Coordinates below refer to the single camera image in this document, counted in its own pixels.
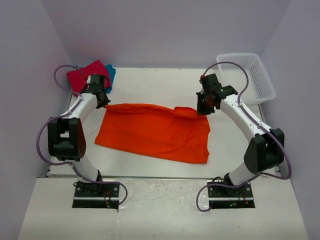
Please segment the orange t shirt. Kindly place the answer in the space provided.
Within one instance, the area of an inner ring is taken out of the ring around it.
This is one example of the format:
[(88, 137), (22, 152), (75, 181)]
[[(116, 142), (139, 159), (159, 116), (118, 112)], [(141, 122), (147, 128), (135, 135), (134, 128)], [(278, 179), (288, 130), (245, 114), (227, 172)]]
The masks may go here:
[(106, 106), (95, 144), (187, 164), (206, 164), (210, 125), (190, 107), (145, 103)]

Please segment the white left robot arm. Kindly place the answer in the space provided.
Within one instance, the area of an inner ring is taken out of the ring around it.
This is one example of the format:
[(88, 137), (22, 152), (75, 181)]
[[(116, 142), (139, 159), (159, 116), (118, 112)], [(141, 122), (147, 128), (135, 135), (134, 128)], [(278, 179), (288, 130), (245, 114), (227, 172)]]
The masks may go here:
[(83, 123), (95, 109), (110, 102), (106, 88), (110, 81), (107, 76), (91, 74), (69, 109), (47, 125), (48, 151), (59, 164), (69, 165), (83, 183), (86, 190), (97, 197), (103, 193), (104, 184), (100, 171), (86, 156), (87, 143)]

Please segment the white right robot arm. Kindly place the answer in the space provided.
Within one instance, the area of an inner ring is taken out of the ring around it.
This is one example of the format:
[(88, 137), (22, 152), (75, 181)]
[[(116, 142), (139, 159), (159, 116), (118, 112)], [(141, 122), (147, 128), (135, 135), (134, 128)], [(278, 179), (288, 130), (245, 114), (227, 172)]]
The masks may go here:
[(242, 164), (224, 176), (223, 191), (233, 197), (241, 191), (241, 185), (284, 161), (285, 135), (281, 129), (273, 129), (261, 121), (238, 92), (230, 85), (223, 87), (215, 74), (201, 76), (199, 82), (202, 89), (196, 93), (197, 113), (210, 115), (222, 111), (248, 141)]

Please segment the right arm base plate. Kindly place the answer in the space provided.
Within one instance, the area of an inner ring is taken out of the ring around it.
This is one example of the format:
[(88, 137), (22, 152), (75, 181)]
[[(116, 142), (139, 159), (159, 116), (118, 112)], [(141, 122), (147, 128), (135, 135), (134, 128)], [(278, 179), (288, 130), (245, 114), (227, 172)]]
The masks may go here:
[(246, 184), (240, 188), (209, 186), (207, 193), (209, 208), (212, 210), (251, 209), (256, 207), (250, 184)]

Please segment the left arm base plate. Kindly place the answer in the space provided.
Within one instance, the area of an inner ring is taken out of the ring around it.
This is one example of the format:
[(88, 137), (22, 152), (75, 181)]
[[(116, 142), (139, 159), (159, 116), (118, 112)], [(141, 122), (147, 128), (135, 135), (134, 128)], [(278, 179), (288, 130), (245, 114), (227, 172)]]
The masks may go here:
[(77, 181), (73, 186), (75, 187), (75, 191), (72, 208), (119, 209), (119, 184), (95, 184)]

